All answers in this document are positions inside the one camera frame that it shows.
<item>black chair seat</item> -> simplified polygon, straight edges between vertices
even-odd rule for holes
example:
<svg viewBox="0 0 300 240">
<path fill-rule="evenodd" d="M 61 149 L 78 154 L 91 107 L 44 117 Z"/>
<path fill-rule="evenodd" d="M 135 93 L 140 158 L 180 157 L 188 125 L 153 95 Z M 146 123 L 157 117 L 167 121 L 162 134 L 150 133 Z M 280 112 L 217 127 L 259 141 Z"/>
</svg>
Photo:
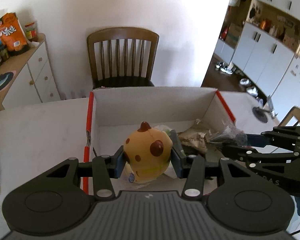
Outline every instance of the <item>black chair seat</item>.
<svg viewBox="0 0 300 240">
<path fill-rule="evenodd" d="M 144 77 L 112 77 L 94 82 L 93 88 L 120 88 L 120 87 L 154 87 L 152 82 Z"/>
</svg>

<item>drawer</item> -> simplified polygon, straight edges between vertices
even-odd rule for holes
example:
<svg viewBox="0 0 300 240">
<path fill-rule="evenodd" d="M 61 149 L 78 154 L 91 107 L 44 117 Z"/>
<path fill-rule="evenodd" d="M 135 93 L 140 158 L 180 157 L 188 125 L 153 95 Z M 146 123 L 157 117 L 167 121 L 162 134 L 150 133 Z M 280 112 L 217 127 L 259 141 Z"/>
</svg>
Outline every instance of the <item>drawer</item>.
<svg viewBox="0 0 300 240">
<path fill-rule="evenodd" d="M 41 97 L 41 99 L 42 99 L 43 103 L 53 102 L 53 101 L 60 101 L 61 100 L 53 78 L 50 79 L 48 88 L 45 91 L 44 95 Z"/>
<path fill-rule="evenodd" d="M 49 61 L 47 61 L 46 64 L 44 65 L 43 69 L 41 70 L 37 80 L 34 83 L 35 87 L 38 90 L 40 97 L 42 97 L 43 94 L 45 93 L 45 91 L 47 90 L 51 79 L 53 79 L 51 67 L 50 67 Z"/>
<path fill-rule="evenodd" d="M 48 60 L 48 54 L 46 50 L 46 43 L 42 43 L 36 52 L 28 61 L 29 69 L 32 74 L 33 80 L 36 81 L 40 71 L 42 70 L 44 64 Z"/>
</svg>

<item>cabinet handle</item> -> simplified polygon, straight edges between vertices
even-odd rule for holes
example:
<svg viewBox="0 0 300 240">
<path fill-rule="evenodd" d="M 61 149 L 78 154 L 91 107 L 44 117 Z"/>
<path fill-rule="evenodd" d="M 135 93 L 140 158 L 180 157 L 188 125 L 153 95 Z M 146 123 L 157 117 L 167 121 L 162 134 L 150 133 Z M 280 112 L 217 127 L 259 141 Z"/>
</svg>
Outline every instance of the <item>cabinet handle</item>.
<svg viewBox="0 0 300 240">
<path fill-rule="evenodd" d="M 275 45 L 275 47 L 274 47 L 274 50 L 273 50 L 273 52 L 272 52 L 272 54 L 274 54 L 274 52 L 275 52 L 275 49 L 277 48 L 277 44 Z"/>
</svg>

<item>metal screw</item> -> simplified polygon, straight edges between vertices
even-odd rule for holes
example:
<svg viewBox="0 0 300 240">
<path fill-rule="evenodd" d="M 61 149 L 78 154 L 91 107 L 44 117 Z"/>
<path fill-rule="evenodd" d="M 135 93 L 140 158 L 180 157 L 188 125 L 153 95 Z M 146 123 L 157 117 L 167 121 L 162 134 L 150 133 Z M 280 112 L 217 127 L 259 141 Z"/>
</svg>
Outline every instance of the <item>metal screw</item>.
<svg viewBox="0 0 300 240">
<path fill-rule="evenodd" d="M 197 197 L 200 195 L 200 191 L 195 188 L 189 188 L 185 190 L 185 195 L 188 197 Z"/>
<path fill-rule="evenodd" d="M 112 195 L 112 191 L 109 189 L 99 189 L 97 191 L 98 197 L 110 197 Z"/>
</svg>

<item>brown spot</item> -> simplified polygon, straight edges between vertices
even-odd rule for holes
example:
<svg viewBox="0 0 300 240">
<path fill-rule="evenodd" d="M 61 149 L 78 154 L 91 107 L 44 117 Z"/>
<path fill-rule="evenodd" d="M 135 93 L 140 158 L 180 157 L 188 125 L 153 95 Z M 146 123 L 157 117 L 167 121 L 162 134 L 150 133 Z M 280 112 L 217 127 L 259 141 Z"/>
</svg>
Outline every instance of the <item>brown spot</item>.
<svg viewBox="0 0 300 240">
<path fill-rule="evenodd" d="M 150 152 L 153 156 L 159 157 L 163 153 L 163 143 L 160 140 L 156 140 L 150 145 Z"/>
<path fill-rule="evenodd" d="M 151 129 L 151 126 L 147 122 L 142 122 L 140 128 L 138 129 L 138 132 L 146 132 L 149 129 Z"/>
<path fill-rule="evenodd" d="M 127 153 L 126 153 L 126 152 L 123 152 L 123 154 L 124 154 L 124 156 L 126 157 L 127 163 L 130 164 L 130 160 L 129 160 L 129 157 L 128 157 Z"/>
</svg>

